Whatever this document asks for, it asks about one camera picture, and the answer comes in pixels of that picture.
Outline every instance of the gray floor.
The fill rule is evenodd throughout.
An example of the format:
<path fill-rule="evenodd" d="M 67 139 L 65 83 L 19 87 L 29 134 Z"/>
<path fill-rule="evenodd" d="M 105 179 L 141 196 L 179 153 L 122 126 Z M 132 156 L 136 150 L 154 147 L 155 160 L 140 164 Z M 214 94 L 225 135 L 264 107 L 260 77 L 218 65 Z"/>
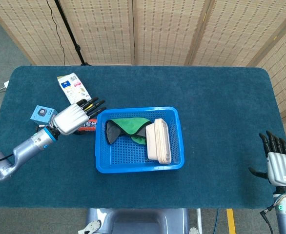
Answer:
<path fill-rule="evenodd" d="M 29 65 L 29 61 L 0 26 L 0 87 L 3 86 L 5 81 L 9 80 L 13 70 L 21 65 Z M 4 93 L 0 93 L 0 106 L 3 97 Z M 269 234 L 266 223 L 259 215 L 260 211 L 234 210 L 236 233 Z M 73 234 L 83 228 L 85 217 L 86 209 L 0 208 L 0 234 Z M 203 209 L 202 217 L 204 234 L 212 234 L 216 209 Z M 277 234 L 275 213 L 268 214 L 268 219 L 271 221 L 274 233 Z M 190 224 L 191 226 L 197 225 L 194 210 L 190 210 Z M 217 233 L 229 233 L 225 209 L 220 210 Z"/>

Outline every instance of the plastic basket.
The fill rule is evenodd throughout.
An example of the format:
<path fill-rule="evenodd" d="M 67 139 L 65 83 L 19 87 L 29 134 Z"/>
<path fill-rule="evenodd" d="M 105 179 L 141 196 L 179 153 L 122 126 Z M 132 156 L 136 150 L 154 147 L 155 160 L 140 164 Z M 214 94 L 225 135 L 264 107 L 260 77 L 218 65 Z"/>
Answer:
<path fill-rule="evenodd" d="M 135 143 L 129 136 L 120 136 L 109 145 L 105 123 L 113 118 L 144 117 L 154 122 L 166 121 L 169 128 L 171 164 L 149 160 L 146 145 Z M 96 168 L 101 173 L 146 172 L 179 169 L 184 164 L 184 148 L 178 111 L 173 107 L 149 107 L 105 110 L 98 115 L 95 140 Z"/>

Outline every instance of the white package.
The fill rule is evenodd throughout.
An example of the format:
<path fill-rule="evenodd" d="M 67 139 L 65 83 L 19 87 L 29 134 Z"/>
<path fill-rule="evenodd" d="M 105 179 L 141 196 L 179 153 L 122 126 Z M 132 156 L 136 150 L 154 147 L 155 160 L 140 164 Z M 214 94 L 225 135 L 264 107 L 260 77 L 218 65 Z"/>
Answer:
<path fill-rule="evenodd" d="M 76 103 L 81 99 L 91 100 L 91 96 L 75 73 L 58 77 L 58 82 L 70 104 Z"/>
<path fill-rule="evenodd" d="M 158 118 L 146 126 L 147 157 L 161 164 L 171 163 L 169 130 L 167 123 Z"/>

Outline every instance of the table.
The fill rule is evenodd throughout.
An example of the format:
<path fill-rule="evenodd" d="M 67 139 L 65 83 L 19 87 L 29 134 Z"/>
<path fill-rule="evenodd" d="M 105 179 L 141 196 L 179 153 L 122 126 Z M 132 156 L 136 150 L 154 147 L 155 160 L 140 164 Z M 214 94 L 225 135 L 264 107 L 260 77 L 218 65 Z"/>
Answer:
<path fill-rule="evenodd" d="M 248 171 L 266 170 L 259 132 L 286 138 L 267 72 L 241 67 L 23 66 L 0 110 L 5 155 L 35 132 L 36 105 L 58 112 L 69 102 L 57 76 L 75 72 L 108 108 L 173 106 L 180 116 L 180 170 L 101 174 L 95 134 L 60 136 L 5 183 L 0 207 L 262 208 L 272 188 Z"/>

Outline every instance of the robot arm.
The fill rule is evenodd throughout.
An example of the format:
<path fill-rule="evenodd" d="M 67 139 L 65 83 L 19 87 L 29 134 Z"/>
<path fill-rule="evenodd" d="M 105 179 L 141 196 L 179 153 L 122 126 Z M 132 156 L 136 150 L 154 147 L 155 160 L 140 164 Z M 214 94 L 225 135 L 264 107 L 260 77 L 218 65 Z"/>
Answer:
<path fill-rule="evenodd" d="M 249 170 L 254 176 L 268 179 L 269 183 L 275 187 L 273 204 L 261 211 L 260 214 L 273 233 L 266 213 L 275 208 L 280 234 L 286 234 L 286 142 L 269 131 L 266 133 L 269 140 L 263 134 L 259 134 L 259 136 L 264 144 L 268 172 L 257 172 L 253 168 L 249 168 Z"/>
<path fill-rule="evenodd" d="M 10 178 L 25 162 L 39 152 L 46 149 L 50 144 L 58 140 L 58 136 L 68 135 L 76 131 L 82 125 L 94 118 L 106 107 L 97 108 L 105 101 L 94 104 L 98 98 L 90 101 L 81 100 L 74 103 L 57 114 L 51 121 L 50 126 L 44 127 L 29 139 L 13 149 L 14 164 L 0 152 L 0 182 Z"/>

